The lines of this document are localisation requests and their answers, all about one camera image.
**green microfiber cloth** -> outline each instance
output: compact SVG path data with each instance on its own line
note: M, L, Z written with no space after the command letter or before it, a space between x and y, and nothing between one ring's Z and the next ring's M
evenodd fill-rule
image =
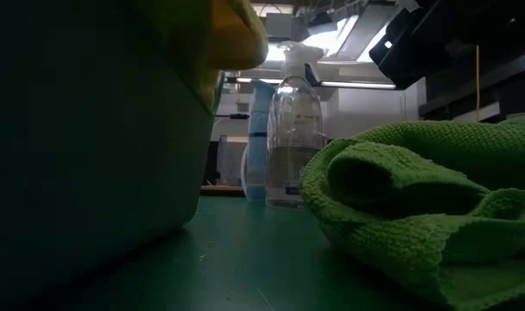
M335 140L301 193L332 244L428 301L482 310L525 296L525 117Z

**cloth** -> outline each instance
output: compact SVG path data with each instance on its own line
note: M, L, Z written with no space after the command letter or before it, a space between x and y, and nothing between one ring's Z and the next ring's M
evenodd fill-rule
M525 117L335 140L301 195L332 244L428 301L482 310L525 296Z
M249 0L138 2L173 69L209 108L220 70L251 69L266 59L266 30Z

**plastic bin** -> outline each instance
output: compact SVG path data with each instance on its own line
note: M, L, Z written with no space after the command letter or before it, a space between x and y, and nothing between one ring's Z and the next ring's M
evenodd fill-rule
M195 213L213 116L130 3L0 1L0 306Z

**table surface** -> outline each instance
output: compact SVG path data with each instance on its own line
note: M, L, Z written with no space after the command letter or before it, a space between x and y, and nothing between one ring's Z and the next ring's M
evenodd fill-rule
M525 310L525 301L496 309L508 308ZM195 217L178 234L70 290L54 309L435 308L335 251L308 211L200 197Z

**clear spray bottle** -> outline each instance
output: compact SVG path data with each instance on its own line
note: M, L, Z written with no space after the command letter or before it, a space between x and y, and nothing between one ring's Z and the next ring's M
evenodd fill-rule
M320 101L306 79L305 65L318 79L315 65L324 51L291 41L279 47L286 48L285 79L276 89L269 110L266 204L300 208L303 168L325 144Z

